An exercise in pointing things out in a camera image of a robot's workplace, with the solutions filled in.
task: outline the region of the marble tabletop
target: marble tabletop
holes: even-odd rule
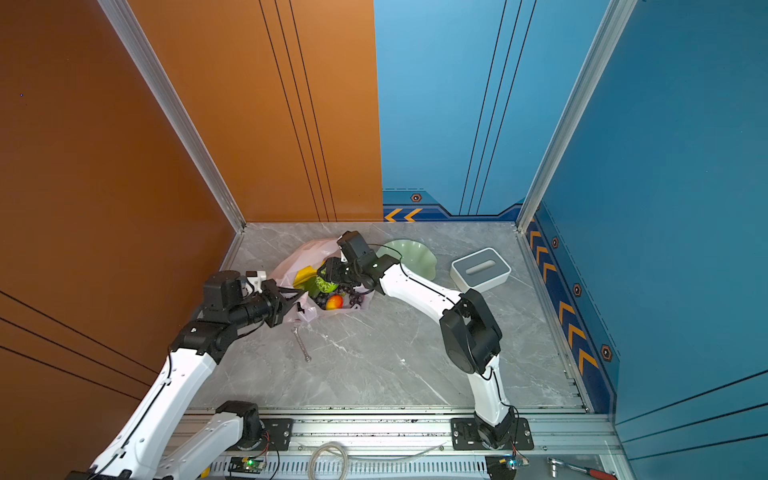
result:
[[[521,407],[581,407],[564,374],[511,223],[249,223],[232,269],[270,272],[309,240],[358,230],[369,243],[406,238],[437,257],[435,282],[455,289],[453,260],[494,247],[512,272],[483,293],[502,329],[500,375]],[[260,406],[448,406],[471,408],[466,374],[445,354],[440,328],[401,300],[375,294],[370,308],[302,323],[311,362],[284,323],[236,341],[195,395],[193,408],[227,400]]]

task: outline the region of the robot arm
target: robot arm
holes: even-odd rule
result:
[[[502,448],[514,418],[498,375],[502,332],[482,295],[446,289],[416,275],[394,257],[376,256],[358,232],[346,232],[338,242],[342,258],[329,258],[318,275],[401,299],[437,322],[448,357],[469,378],[480,437],[489,448]],[[264,323],[270,328],[280,325],[300,297],[301,290],[278,287],[265,278],[263,273],[241,276],[223,271],[208,279],[203,304],[174,340],[144,400],[94,460],[90,472],[72,472],[68,480],[192,479],[228,447],[248,450],[262,439],[258,407],[226,402],[202,430],[161,463],[163,450],[194,394],[227,348],[253,331],[238,335],[238,330]],[[285,294],[293,296],[287,300]]]
[[[358,232],[346,232],[338,243],[342,259],[329,259],[318,274],[326,281],[362,284],[399,298],[436,321],[446,354],[469,377],[480,437],[492,449],[503,447],[514,418],[498,374],[502,331],[482,295],[446,289],[390,255],[376,256]]]
[[[227,348],[253,331],[238,335],[238,330],[263,323],[280,325],[298,300],[299,290],[278,287],[265,278],[261,272],[241,276],[223,271],[208,279],[203,304],[174,340],[163,369],[134,414],[94,460],[91,471],[72,472],[68,480],[197,478],[230,446],[248,449],[261,440],[258,407],[225,402],[208,425],[161,464],[163,450],[194,394]],[[286,300],[285,293],[292,293],[292,298]]]

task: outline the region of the green bowl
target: green bowl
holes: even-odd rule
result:
[[[437,257],[429,251],[429,248],[424,243],[419,243],[415,240],[393,240],[385,243],[384,247],[380,247],[376,255],[379,257],[390,255],[397,258],[399,256],[398,252],[402,254],[402,264],[407,266],[413,273],[423,276],[427,280],[435,279]]]

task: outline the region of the orange wall panel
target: orange wall panel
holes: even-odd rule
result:
[[[158,367],[233,231],[98,4],[0,11],[0,290]]]
[[[133,412],[233,231],[97,2],[2,3],[0,64],[0,478],[60,479]]]
[[[246,220],[381,218],[373,2],[130,4]]]

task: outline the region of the pink plastic bag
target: pink plastic bag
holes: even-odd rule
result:
[[[341,249],[339,248],[339,244],[336,243],[336,238],[312,240],[299,247],[295,252],[291,253],[288,258],[283,260],[283,262],[272,271],[269,278],[274,279],[277,282],[277,286],[293,288],[293,281],[296,279],[296,274],[301,269],[311,266],[313,269],[317,270],[323,265],[323,262],[325,262],[328,257],[341,257]],[[355,288],[355,291],[365,292],[366,288],[364,286],[358,286]],[[355,305],[352,308],[323,310],[310,298],[310,295],[305,292],[298,303],[301,309],[292,308],[285,315],[283,320],[304,320],[305,322],[309,322],[318,316],[331,316],[336,315],[337,313],[347,313],[352,310],[367,310],[372,298],[373,292],[363,296],[362,303],[360,305]]]

